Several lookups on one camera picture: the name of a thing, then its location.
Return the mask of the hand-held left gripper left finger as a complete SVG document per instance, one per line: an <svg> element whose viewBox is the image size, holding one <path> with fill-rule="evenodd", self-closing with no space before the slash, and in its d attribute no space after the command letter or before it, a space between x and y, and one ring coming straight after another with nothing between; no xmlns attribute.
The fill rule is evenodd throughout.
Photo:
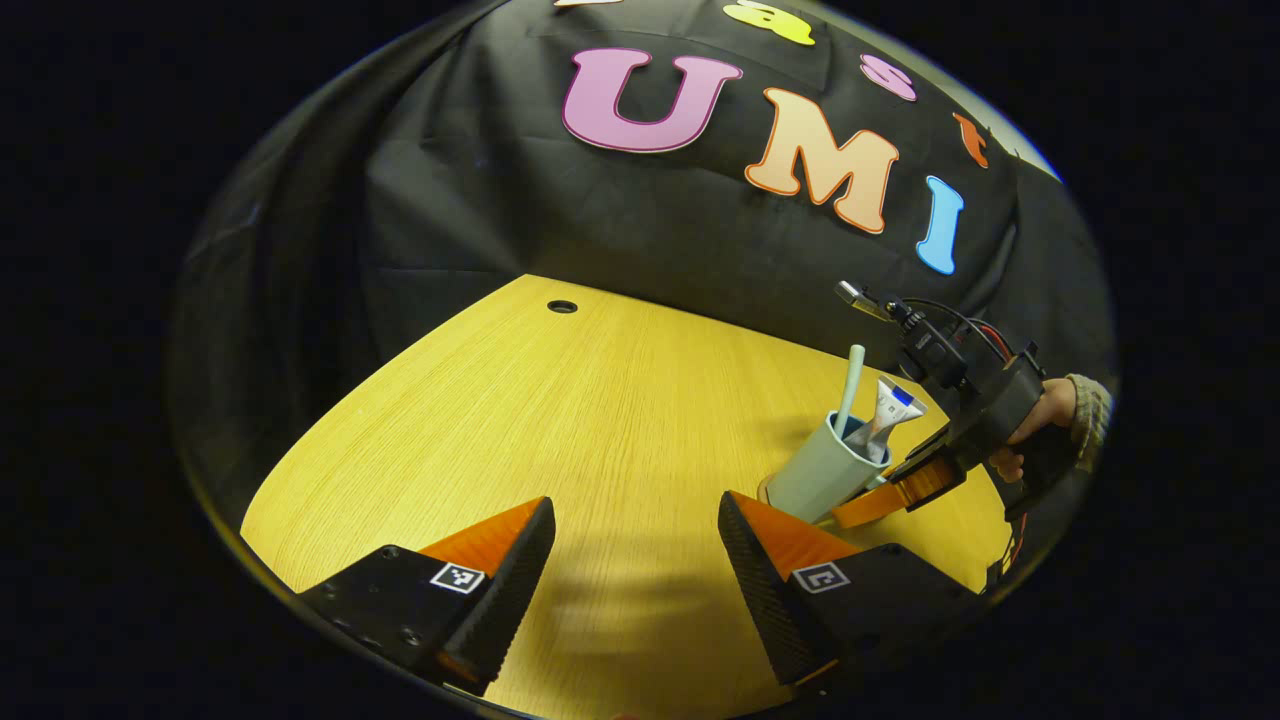
<svg viewBox="0 0 1280 720"><path fill-rule="evenodd" d="M384 544L300 598L415 676L483 696L503 667L554 541L554 505L536 497L421 550Z"/></svg>

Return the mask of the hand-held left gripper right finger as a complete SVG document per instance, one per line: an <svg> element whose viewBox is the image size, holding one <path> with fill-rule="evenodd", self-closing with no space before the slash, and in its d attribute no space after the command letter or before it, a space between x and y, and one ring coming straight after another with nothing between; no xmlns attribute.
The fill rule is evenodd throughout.
<svg viewBox="0 0 1280 720"><path fill-rule="evenodd" d="M900 543L861 550L736 491L721 496L717 527L782 685L896 670L986 610Z"/></svg>

